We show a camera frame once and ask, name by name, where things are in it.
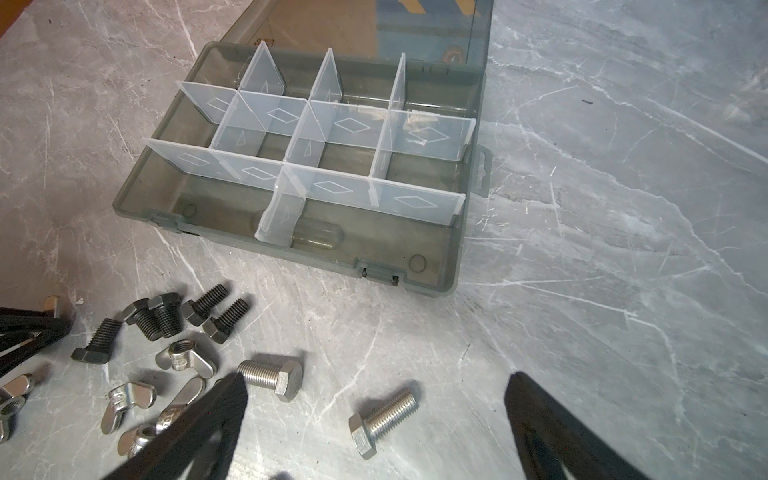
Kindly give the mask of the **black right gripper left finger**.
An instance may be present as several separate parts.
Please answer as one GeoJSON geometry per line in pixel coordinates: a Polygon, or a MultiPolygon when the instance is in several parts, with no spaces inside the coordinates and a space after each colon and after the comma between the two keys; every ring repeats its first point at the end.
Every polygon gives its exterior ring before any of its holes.
{"type": "Polygon", "coordinates": [[[231,373],[108,479],[225,479],[248,402],[244,377],[231,373]]]}

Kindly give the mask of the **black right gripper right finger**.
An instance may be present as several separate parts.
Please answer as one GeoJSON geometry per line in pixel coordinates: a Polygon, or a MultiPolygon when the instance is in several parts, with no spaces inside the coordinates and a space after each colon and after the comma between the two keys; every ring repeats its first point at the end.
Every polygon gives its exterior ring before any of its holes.
{"type": "Polygon", "coordinates": [[[644,479],[529,375],[509,378],[504,405],[528,479],[644,479]]]}

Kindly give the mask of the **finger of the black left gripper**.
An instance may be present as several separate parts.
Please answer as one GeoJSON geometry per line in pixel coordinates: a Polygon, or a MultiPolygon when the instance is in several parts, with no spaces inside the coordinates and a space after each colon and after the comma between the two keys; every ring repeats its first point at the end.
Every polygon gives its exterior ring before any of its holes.
{"type": "Polygon", "coordinates": [[[1,308],[1,376],[69,334],[71,322],[53,311],[1,308]]]}

